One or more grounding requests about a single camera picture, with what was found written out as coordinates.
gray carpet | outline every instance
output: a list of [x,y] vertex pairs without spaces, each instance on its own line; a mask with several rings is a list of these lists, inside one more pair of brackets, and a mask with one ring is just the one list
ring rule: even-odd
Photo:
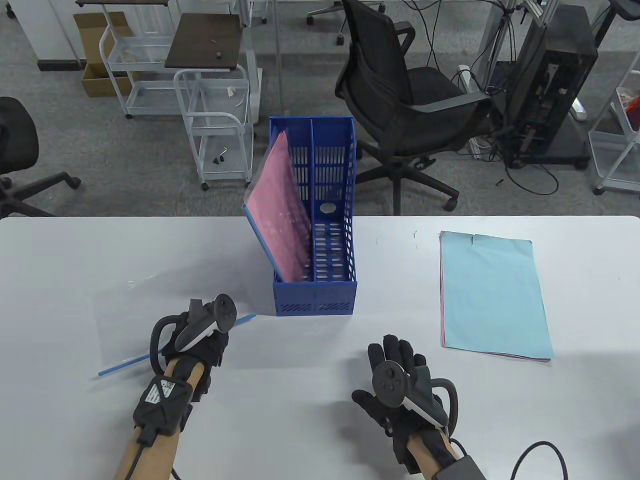
[[[284,50],[285,107],[292,115],[348,115],[345,105],[333,95],[333,86],[347,47],[337,47],[335,36],[341,13],[318,17],[309,27],[306,11],[320,2],[283,3],[282,42]],[[587,3],[593,11],[591,2]],[[423,65],[428,46],[422,22],[415,12],[397,2],[387,3],[395,20],[410,19],[417,39],[408,57],[410,66]],[[435,9],[426,12],[433,25]],[[440,68],[453,75],[459,63],[471,62],[477,52],[486,18],[486,5],[446,2],[440,12],[435,48]],[[518,26],[522,41],[527,22]],[[600,59],[582,95],[587,108],[596,113],[605,96],[637,48],[637,27],[616,22],[609,32]],[[262,107],[255,163],[266,148],[268,116],[278,113],[277,83],[273,57],[273,23],[255,26],[254,41],[259,65],[264,67]],[[79,72],[41,73],[19,23],[0,15],[0,95],[14,96],[33,116],[40,136],[38,164],[11,175],[24,184],[60,170],[82,178],[80,190],[60,184],[32,198],[30,203],[63,216],[223,216],[241,215],[244,182],[211,182],[203,192],[189,153],[180,118],[134,118],[126,120],[115,98],[89,99],[80,84]],[[358,135],[366,133],[358,128]],[[465,152],[441,154],[428,173],[461,191],[453,215],[638,215],[637,195],[591,193],[588,172],[572,168],[551,168],[560,183],[552,196],[535,196],[518,189],[505,176],[500,163],[473,161]],[[363,159],[360,171],[376,166]],[[513,172],[528,188],[548,191],[554,184],[537,168]],[[377,180],[356,189],[357,215],[392,213],[391,184]],[[447,214],[446,200],[428,188],[403,183],[404,215]]]

computer tower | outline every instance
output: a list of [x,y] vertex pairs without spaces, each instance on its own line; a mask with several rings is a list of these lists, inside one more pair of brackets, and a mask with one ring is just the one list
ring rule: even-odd
[[508,166],[514,161],[576,163],[572,157],[551,158],[549,148],[561,127],[567,130],[563,123],[570,121],[567,116],[573,100],[597,58],[583,7],[560,4],[546,29],[531,23],[518,59],[506,76],[500,120],[508,133],[499,141]]

white table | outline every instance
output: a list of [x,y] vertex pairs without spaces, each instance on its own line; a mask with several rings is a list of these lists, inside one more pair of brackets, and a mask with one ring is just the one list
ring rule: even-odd
[[[533,240],[555,360],[440,347],[441,230]],[[404,477],[388,438],[350,401],[370,380],[368,343],[386,333],[455,382],[455,437],[488,479],[508,479],[518,455],[544,439],[562,450],[572,479],[640,477],[637,218],[372,217],[355,218],[354,231],[354,315],[258,317],[234,329],[180,438],[175,468],[185,480]],[[244,218],[8,218],[0,252],[6,478],[114,474],[152,375],[144,365],[94,379],[96,295],[152,279],[147,295],[208,300],[217,292],[207,279],[225,274],[211,270],[237,253],[252,301],[273,308],[271,270]],[[543,449],[518,476],[560,478]]]

circular hole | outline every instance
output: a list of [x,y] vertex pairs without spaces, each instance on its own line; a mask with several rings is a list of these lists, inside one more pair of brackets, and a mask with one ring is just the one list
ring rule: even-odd
[[326,214],[333,213],[335,212],[335,209],[336,209],[335,204],[331,202],[325,202],[322,205],[320,205],[320,211],[322,213],[326,213]]

brown tabletop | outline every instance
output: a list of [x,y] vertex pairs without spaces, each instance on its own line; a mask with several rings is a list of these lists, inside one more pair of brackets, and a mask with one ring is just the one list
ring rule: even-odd
[[235,69],[241,40],[238,15],[183,13],[164,66]]
[[79,6],[83,5],[164,5],[169,0],[76,0]]

